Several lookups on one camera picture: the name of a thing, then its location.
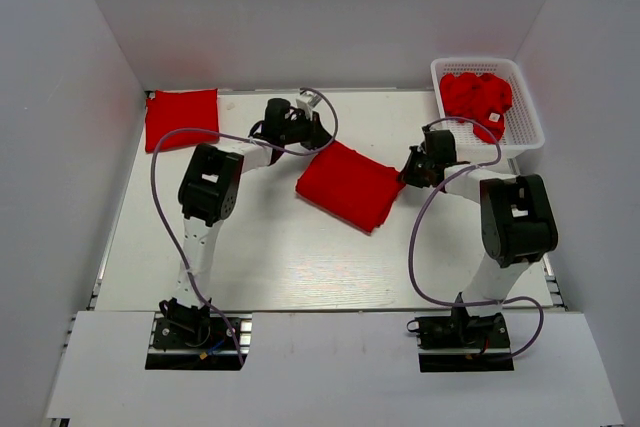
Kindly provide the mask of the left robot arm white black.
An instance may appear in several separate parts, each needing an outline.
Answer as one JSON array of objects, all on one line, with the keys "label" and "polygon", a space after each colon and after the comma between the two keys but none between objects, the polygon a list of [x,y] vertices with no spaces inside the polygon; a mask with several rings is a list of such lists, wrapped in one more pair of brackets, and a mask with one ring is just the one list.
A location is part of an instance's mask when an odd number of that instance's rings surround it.
[{"label": "left robot arm white black", "polygon": [[274,165],[285,153],[316,154],[335,140],[316,111],[321,102],[331,104],[315,89],[301,90],[295,103],[272,98],[246,137],[231,136],[223,148],[196,146],[178,190],[184,234],[173,303],[205,309],[211,302],[206,290],[217,238],[235,208],[242,175]]}]

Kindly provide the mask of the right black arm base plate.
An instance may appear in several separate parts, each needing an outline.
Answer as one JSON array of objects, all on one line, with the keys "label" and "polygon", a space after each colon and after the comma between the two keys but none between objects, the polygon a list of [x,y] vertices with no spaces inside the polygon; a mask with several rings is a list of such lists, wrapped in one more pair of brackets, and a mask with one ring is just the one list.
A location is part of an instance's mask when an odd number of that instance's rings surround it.
[{"label": "right black arm base plate", "polygon": [[421,373],[511,372],[514,361],[504,316],[463,320],[422,316],[406,325],[417,339]]}]

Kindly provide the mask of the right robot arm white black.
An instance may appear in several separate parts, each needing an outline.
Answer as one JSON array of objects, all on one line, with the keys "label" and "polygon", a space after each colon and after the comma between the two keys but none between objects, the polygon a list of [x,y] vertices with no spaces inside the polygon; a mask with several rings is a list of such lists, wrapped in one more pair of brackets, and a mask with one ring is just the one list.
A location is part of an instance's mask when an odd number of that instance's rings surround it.
[{"label": "right robot arm white black", "polygon": [[[502,159],[494,136],[496,158],[480,164],[458,159],[454,135],[437,130],[434,123],[422,128],[424,140],[410,148],[399,180],[409,186],[430,187],[414,222],[408,247],[408,274],[414,291],[439,307],[464,311],[451,321],[453,337],[472,346],[488,332],[485,318],[501,313],[513,286],[545,254],[556,249],[558,229],[541,176],[506,175],[489,168]],[[439,194],[449,194],[476,203],[480,208],[480,236],[484,256],[470,283],[454,301],[439,300],[419,287],[415,276],[415,247],[422,220]]]}]

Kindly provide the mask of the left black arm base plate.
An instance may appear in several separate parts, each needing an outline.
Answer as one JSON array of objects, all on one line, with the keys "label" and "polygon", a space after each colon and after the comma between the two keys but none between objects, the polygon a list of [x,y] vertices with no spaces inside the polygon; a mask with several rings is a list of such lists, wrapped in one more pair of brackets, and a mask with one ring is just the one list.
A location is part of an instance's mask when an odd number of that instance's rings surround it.
[{"label": "left black arm base plate", "polygon": [[233,329],[219,317],[212,317],[210,326],[194,334],[171,324],[157,315],[145,361],[148,371],[240,371],[242,366],[234,339],[239,342],[246,359],[250,349],[252,317],[249,314],[231,316]]}]

